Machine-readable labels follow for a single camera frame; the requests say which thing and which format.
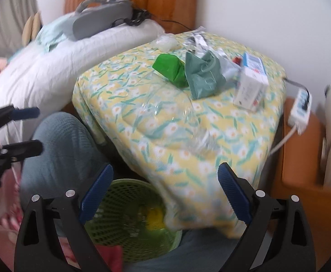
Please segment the red silver foil wrapper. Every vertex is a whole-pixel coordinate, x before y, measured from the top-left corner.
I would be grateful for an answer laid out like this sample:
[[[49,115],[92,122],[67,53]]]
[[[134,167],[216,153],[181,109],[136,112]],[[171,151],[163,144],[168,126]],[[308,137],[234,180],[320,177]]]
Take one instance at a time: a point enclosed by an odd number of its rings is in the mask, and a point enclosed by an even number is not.
[[[242,63],[242,57],[239,57],[239,56],[235,56],[233,59],[232,59],[232,61],[235,63],[235,64],[237,64],[237,65],[241,65],[241,63]]]

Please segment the clear plastic bottle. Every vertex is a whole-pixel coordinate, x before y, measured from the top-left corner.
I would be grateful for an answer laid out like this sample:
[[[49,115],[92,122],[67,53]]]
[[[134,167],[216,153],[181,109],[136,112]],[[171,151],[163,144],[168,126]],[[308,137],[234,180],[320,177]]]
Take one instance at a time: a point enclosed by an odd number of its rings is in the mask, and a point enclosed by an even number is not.
[[[157,72],[139,81],[145,94],[133,127],[156,146],[207,155],[220,147],[197,117],[187,93]]]

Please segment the white blue medicine box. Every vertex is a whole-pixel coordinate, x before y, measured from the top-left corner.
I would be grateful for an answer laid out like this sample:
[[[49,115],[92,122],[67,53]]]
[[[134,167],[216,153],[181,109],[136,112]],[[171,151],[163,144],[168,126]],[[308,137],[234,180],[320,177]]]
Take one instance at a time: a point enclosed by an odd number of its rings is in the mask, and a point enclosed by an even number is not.
[[[269,80],[261,58],[245,52],[234,104],[256,112],[268,87]]]

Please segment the white blue-printed plastic wrapper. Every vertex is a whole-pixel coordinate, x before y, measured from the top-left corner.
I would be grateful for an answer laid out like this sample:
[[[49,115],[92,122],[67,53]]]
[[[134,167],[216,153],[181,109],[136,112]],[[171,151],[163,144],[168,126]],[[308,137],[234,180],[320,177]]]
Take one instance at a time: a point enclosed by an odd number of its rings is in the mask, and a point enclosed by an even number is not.
[[[230,60],[224,50],[217,49],[216,57],[220,61],[221,73],[226,80],[233,79],[239,75],[241,67]]]

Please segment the grey-blue trouser leg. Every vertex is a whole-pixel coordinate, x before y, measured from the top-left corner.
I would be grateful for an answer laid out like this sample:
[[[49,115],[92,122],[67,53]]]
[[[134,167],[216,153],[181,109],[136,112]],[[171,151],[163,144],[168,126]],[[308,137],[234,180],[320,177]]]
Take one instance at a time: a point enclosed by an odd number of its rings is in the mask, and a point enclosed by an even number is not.
[[[23,163],[19,197],[24,209],[35,194],[56,198],[77,189],[108,162],[87,128],[65,112],[45,118],[33,138],[41,141],[43,153]]]

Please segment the white power strip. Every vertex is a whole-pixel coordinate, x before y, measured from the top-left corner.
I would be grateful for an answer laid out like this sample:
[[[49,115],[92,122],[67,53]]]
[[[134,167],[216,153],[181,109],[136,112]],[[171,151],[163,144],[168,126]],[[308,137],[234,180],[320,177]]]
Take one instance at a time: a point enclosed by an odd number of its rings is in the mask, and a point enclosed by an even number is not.
[[[303,134],[309,124],[311,106],[311,94],[306,90],[300,88],[298,90],[297,96],[288,117],[288,125],[291,128],[296,126],[296,131],[298,135]]]

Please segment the light blue cloth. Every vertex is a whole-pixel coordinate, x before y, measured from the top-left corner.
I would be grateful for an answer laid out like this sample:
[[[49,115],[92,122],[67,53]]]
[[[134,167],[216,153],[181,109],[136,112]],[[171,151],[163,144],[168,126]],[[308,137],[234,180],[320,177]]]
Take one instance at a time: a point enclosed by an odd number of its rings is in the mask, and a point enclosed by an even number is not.
[[[73,13],[62,15],[47,25],[44,25],[36,36],[35,42],[41,46],[45,52],[50,52],[56,46],[67,39],[63,24],[73,15]]]

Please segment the orange wooden nightstand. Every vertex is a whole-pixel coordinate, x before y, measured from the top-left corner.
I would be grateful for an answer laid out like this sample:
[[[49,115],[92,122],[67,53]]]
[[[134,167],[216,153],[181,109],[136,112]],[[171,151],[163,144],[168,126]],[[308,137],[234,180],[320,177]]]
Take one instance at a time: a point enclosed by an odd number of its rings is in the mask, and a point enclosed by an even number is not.
[[[320,169],[324,134],[324,124],[311,113],[305,132],[292,135],[279,150],[271,187],[275,198],[300,198],[312,232],[318,270],[331,257],[331,188],[323,187]]]

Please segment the clear crumpled plastic wrap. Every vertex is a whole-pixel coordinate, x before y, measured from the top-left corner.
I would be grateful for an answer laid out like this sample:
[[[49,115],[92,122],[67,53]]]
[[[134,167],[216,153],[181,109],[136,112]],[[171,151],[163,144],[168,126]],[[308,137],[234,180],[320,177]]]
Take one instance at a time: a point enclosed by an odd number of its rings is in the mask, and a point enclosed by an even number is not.
[[[178,42],[174,34],[167,33],[153,40],[151,45],[153,48],[159,49],[161,52],[166,53],[175,49],[178,45]]]

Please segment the silver blister pack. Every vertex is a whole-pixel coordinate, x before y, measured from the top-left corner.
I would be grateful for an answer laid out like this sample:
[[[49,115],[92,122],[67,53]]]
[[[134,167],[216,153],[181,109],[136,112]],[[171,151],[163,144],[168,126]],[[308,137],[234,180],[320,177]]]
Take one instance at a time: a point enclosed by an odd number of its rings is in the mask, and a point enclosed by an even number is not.
[[[187,51],[193,53],[199,58],[202,58],[208,51],[210,51],[210,46],[207,43],[207,39],[204,34],[205,28],[198,27],[188,34],[183,43],[183,46]]]

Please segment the yellow floral cloth cover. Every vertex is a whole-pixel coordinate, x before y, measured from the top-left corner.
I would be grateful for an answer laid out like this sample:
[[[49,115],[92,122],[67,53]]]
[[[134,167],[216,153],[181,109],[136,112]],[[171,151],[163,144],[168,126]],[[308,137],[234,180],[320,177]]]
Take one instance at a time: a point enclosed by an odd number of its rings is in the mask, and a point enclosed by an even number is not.
[[[286,72],[262,55],[269,86],[255,112],[234,104],[237,81],[193,100],[153,69],[154,43],[116,55],[81,74],[73,104],[98,144],[111,141],[126,164],[147,179],[166,206],[172,230],[215,227],[239,238],[237,218],[217,178],[228,163],[253,187],[272,147],[285,102]]]

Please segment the white pillow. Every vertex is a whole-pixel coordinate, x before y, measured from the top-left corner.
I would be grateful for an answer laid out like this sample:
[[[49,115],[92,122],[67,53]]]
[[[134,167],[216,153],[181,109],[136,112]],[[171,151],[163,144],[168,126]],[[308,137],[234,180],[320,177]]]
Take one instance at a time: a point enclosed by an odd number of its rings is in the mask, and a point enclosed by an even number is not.
[[[30,43],[0,72],[0,108],[38,107],[36,119],[17,120],[0,128],[0,144],[31,139],[41,120],[71,102],[77,78],[88,69],[126,50],[151,42],[165,30],[146,20],[138,27],[126,24],[80,41],[65,40],[50,52]]]

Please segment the dull green plastic bag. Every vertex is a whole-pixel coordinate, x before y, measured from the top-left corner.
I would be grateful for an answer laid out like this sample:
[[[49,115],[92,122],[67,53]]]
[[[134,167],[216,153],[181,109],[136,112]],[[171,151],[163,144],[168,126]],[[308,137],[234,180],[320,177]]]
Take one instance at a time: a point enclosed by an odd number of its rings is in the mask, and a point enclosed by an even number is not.
[[[220,93],[226,86],[219,59],[210,51],[202,58],[186,53],[184,72],[193,100]]]

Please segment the green mesh trash basket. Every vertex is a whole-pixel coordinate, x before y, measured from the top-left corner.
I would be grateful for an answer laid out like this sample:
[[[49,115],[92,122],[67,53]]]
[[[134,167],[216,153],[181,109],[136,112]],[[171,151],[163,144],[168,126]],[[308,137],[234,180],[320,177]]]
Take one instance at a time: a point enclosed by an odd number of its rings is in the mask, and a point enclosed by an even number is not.
[[[94,218],[85,224],[95,244],[120,246],[125,263],[158,258],[176,249],[181,231],[164,222],[165,205],[156,189],[136,179],[114,180]]]

